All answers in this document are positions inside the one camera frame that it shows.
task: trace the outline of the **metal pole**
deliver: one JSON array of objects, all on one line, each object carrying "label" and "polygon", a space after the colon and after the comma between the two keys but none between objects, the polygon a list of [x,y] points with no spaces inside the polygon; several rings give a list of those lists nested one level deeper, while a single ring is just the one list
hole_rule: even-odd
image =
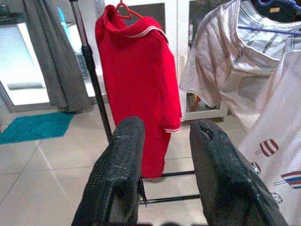
[{"label": "metal pole", "polygon": [[92,85],[93,85],[93,88],[95,91],[95,97],[97,100],[98,108],[99,108],[100,115],[103,120],[103,127],[104,127],[105,133],[107,135],[108,142],[110,142],[111,136],[112,136],[112,131],[110,128],[108,115],[107,115],[107,112],[104,107],[103,96],[102,96],[102,92],[100,90],[97,74],[95,71],[93,52],[92,52],[92,49],[91,49],[88,39],[87,39],[83,19],[81,17],[81,13],[79,10],[78,0],[69,0],[69,1],[71,3],[73,14],[74,14],[75,21],[76,21],[76,25],[79,30],[79,36],[80,36],[80,40],[82,43],[81,49],[82,49],[82,53],[83,53],[83,56],[86,61],[87,69],[90,73],[90,78],[91,78]]}]

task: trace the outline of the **red hanger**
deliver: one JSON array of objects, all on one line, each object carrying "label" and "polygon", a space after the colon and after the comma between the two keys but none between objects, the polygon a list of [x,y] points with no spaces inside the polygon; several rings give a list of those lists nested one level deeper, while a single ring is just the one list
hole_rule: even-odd
[{"label": "red hanger", "polygon": [[[127,10],[128,16],[122,16],[122,15],[119,14],[118,10],[119,10],[120,6],[123,6]],[[132,11],[126,4],[124,4],[122,2],[122,0],[120,0],[120,3],[116,6],[116,11],[118,12],[119,16],[123,19],[130,20],[132,18],[131,15],[135,15],[136,17],[142,18],[142,16],[139,13],[136,13],[135,11]]]}]

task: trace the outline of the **teal rug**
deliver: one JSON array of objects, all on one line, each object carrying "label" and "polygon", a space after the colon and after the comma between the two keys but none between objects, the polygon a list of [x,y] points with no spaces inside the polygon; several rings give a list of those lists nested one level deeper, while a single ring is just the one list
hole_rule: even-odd
[{"label": "teal rug", "polygon": [[16,118],[0,133],[0,145],[63,137],[72,117],[72,113],[59,112]]}]

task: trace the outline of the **cabinet door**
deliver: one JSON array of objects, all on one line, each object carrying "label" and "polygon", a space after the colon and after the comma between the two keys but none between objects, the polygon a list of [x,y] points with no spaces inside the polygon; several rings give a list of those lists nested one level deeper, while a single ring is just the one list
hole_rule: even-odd
[{"label": "cabinet door", "polygon": [[[105,0],[105,5],[117,6],[120,0]],[[135,12],[142,16],[151,16],[159,22],[165,32],[168,45],[177,62],[177,0],[124,0]],[[125,9],[120,7],[121,14],[125,14]],[[127,24],[133,24],[138,18],[133,16]]]},{"label": "cabinet door", "polygon": [[[199,23],[210,12],[211,6],[195,0],[178,1],[178,81],[184,70],[190,47],[197,33]],[[180,91],[182,115],[184,120],[224,117],[228,108],[224,103],[210,108],[194,94]]]}]

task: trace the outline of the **red shirt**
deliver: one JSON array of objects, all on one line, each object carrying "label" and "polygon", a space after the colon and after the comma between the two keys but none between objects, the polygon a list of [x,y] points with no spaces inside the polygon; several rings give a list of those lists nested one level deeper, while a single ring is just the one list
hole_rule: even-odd
[{"label": "red shirt", "polygon": [[142,174],[160,177],[170,133],[181,129],[174,56],[161,26],[143,17],[126,26],[107,6],[95,26],[104,84],[115,124],[138,116],[145,125]]}]

